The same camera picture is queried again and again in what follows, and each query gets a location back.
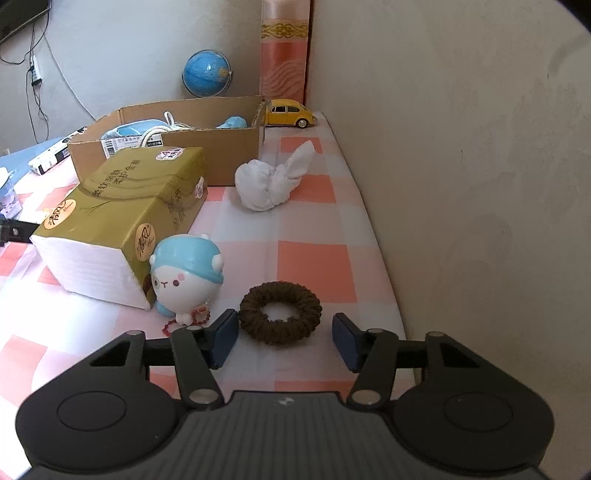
white cord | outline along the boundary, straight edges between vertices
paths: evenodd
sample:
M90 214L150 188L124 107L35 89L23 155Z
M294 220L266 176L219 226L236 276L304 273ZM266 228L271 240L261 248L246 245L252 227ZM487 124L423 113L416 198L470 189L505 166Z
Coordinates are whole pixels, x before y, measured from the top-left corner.
M49 45L49 39L47 38L47 33L45 34L45 42L47 43L47 48L49 48L49 53L51 55L51 58L53 59L53 63L56 64L57 70L60 72L61 78L64 80L64 83L67 85L67 87L69 88L69 90L72 92L72 95L74 95L74 98L76 100L78 100L78 103L86 111L86 113L88 113L93 120L96 120L96 117L92 113L90 113L90 110L88 110L88 108L86 108L84 106L84 103L82 103L82 101L78 98L78 96L76 95L76 92L72 89L72 86L66 80L66 77L64 76L64 72L61 71L60 64L57 62L56 56L53 54L53 50L51 49L51 45Z
M142 135L142 138L139 139L138 147L146 147L150 141L150 138L156 134L163 134L176 130L194 130L194 128L190 125L181 122L175 122L173 114L170 112L164 112L164 119L166 120L166 123L168 123L168 126L156 125L155 127L148 128Z

white sock bunny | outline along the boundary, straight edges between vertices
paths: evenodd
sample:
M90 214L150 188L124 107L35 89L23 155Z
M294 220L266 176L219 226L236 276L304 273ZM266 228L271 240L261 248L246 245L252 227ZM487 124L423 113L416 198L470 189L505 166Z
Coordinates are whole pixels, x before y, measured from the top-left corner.
M242 204L250 210L263 212L286 202L308 171L313 158L314 144L308 140L277 167L260 160L240 165L234 179Z

scrunchie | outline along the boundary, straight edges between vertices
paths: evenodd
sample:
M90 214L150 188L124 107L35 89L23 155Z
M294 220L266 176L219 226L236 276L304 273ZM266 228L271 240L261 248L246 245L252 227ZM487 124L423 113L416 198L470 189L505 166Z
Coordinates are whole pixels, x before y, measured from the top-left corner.
M294 307L297 316L287 321L270 321L261 309L269 303ZM240 303L238 318L242 328L255 340L267 345L292 345L320 324L320 300L307 288L286 281L273 281L252 287Z

gold pattern band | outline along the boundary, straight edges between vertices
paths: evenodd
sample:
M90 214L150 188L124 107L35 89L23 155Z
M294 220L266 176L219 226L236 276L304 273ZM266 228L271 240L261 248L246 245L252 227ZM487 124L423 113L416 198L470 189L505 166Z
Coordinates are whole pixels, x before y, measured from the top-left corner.
M261 38L308 38L308 22L305 20L265 20Z

electrical cable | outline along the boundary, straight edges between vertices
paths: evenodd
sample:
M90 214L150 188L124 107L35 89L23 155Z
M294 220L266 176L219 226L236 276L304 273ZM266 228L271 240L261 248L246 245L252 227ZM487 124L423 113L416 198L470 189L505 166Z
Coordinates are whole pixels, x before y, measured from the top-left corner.
M27 96L27 111L29 113L29 120L31 121L31 128L33 129L33 137L35 138L35 143L39 144L39 140L37 139L37 132L35 131L35 125L33 123L33 116L31 114L31 105L30 105L30 101L29 101L29 72L31 72L31 87L33 89L33 97L35 99L35 104L37 105L37 116L39 118L41 118L46 125L46 137L45 137L45 141L49 140L49 117L46 115L46 113L43 111L43 109L41 108L41 92L40 90L36 90L35 86L33 85L33 50L35 48L36 45L39 44L39 42L35 43L35 24L36 22L33 22L33 28L31 30L31 48L29 49L28 55L29 55L29 69L27 70L26 74L25 74L25 94ZM41 34L41 38L43 38L43 36L45 36L45 33L47 31L47 26L45 28L45 30L43 31L43 33Z
M35 23L37 23L37 21L33 22L33 30L35 30ZM47 22L45 24L45 28L43 29L43 33L41 34L41 37L39 38L39 40L37 40L37 43L35 43L34 45L31 44L31 48L29 49L29 51L27 53L25 53L25 56L22 58L21 61L10 61L10 60L4 60L2 58L2 54L0 53L0 61L3 63L6 63L7 65L22 65L23 63L25 63L25 60L27 59L27 56L31 54L31 52L39 45L39 42L41 41L41 39L43 39L43 37L45 36L45 33L47 32L47 27L49 26L49 10L47 11Z
M57 71L60 72L61 79L64 80L64 83L68 87L68 90L72 93L72 95L74 95L74 98L78 101L78 103L84 109L84 111L86 113L88 113L94 121L96 121L96 117L92 113L90 113L90 110L88 110L88 108L85 107L84 103L82 103L82 101L78 98L78 96L76 95L76 92L74 91L74 89L72 88L70 83L67 81L67 79L64 75L64 72L61 71L60 64L57 62L56 56L53 54L53 50L51 49L51 45L49 43L49 38L47 38L47 35L44 35L44 38L45 38L45 43L47 44L47 48L49 49L49 55L51 55L51 58L53 59L53 63L57 67Z
M142 138L139 139L139 147L147 147L150 138L152 138L152 135L155 134L163 134L176 130L194 130L194 128L190 125L184 124L182 122L175 122L173 115L170 112L164 112L164 119L168 123L168 126L157 125L156 127L148 128L142 135Z

